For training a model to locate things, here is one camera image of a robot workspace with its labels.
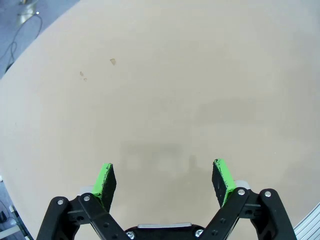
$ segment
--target silver screw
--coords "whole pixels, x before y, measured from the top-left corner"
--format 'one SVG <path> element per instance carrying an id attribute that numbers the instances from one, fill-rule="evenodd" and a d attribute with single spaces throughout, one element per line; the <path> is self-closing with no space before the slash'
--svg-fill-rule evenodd
<path id="1" fill-rule="evenodd" d="M 135 233 L 133 231 L 127 231 L 126 235 L 130 238 L 130 239 L 134 239 L 135 238 Z"/>
<path id="2" fill-rule="evenodd" d="M 195 236 L 198 238 L 198 237 L 200 237 L 200 235 L 203 233 L 204 231 L 202 230 L 202 229 L 199 229 L 199 230 L 197 230 L 197 231 L 195 231 Z"/>
<path id="3" fill-rule="evenodd" d="M 264 193 L 264 195 L 269 198 L 269 197 L 271 197 L 271 192 L 266 191 L 266 192 Z"/>
<path id="4" fill-rule="evenodd" d="M 245 195 L 245 193 L 246 193 L 246 192 L 245 192 L 245 190 L 243 190 L 243 189 L 238 190 L 238 194 L 239 194 L 239 195 Z"/>

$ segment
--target stain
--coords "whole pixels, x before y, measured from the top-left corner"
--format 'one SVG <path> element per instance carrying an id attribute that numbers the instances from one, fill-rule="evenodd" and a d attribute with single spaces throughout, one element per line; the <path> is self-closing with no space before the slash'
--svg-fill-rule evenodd
<path id="1" fill-rule="evenodd" d="M 111 58 L 111 59 L 110 59 L 110 62 L 111 62 L 113 65 L 116 65 L 116 63 L 117 63 L 114 58 Z"/>

